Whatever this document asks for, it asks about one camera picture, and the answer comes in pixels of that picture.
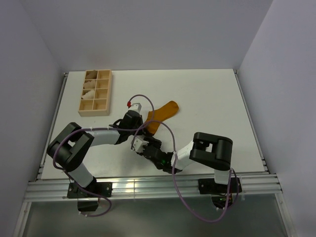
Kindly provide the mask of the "mustard yellow striped sock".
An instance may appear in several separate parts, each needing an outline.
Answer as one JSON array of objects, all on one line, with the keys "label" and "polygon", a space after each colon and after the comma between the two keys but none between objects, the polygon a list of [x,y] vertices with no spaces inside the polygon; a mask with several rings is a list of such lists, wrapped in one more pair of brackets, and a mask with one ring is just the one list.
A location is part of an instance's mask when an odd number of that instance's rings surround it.
[{"label": "mustard yellow striped sock", "polygon": [[[149,122],[151,119],[164,122],[165,120],[175,116],[179,111],[179,106],[175,101],[169,101],[161,108],[154,110],[154,112],[148,112],[146,122]],[[159,128],[160,124],[158,122],[151,122],[147,127],[147,131],[151,135],[155,135]]]}]

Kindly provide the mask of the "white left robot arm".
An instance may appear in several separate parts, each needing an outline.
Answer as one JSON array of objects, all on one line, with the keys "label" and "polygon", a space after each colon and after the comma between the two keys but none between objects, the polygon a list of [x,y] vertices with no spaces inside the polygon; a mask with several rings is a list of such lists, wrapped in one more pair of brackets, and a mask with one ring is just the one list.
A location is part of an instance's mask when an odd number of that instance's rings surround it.
[{"label": "white left robot arm", "polygon": [[78,185],[84,197],[91,197],[97,190],[96,178],[87,170],[83,159],[90,147],[99,145],[118,145],[133,135],[142,123],[137,110],[128,110],[118,124],[105,130],[83,129],[75,122],[69,123],[48,145],[46,153]]}]

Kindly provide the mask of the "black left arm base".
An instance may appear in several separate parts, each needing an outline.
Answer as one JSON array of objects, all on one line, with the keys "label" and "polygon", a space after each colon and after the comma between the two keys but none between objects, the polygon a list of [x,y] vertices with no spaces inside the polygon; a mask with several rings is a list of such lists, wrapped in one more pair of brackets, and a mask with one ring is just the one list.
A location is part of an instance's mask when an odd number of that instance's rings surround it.
[{"label": "black left arm base", "polygon": [[[112,202],[109,198],[112,195],[112,182],[92,182],[83,188],[76,182],[70,183],[68,186],[67,198],[77,199],[77,208],[81,214],[88,216],[100,216],[108,213],[112,208]],[[109,207],[104,213],[93,214],[99,207],[100,199],[108,202]]]}]

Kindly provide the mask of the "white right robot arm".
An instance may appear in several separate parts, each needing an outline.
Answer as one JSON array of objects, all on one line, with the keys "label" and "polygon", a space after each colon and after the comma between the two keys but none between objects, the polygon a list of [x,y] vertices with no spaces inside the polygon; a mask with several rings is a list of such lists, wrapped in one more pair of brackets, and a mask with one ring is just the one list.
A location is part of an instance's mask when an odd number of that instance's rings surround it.
[{"label": "white right robot arm", "polygon": [[230,186],[229,173],[233,141],[230,138],[196,132],[189,144],[177,152],[163,152],[162,142],[153,137],[137,136],[132,149],[140,156],[151,161],[158,170],[166,173],[178,173],[194,162],[214,170],[214,188],[225,192]]}]

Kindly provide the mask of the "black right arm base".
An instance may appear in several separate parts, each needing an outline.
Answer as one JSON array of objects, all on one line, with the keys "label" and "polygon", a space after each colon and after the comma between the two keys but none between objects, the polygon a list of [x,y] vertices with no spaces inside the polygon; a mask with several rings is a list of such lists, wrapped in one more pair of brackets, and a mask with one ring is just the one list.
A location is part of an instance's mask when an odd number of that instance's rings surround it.
[{"label": "black right arm base", "polygon": [[227,196],[228,185],[215,183],[214,178],[198,179],[198,190],[201,195],[211,195],[212,204],[216,209],[226,209],[234,204],[238,195],[242,193],[242,186],[239,178],[231,178],[229,196]]}]

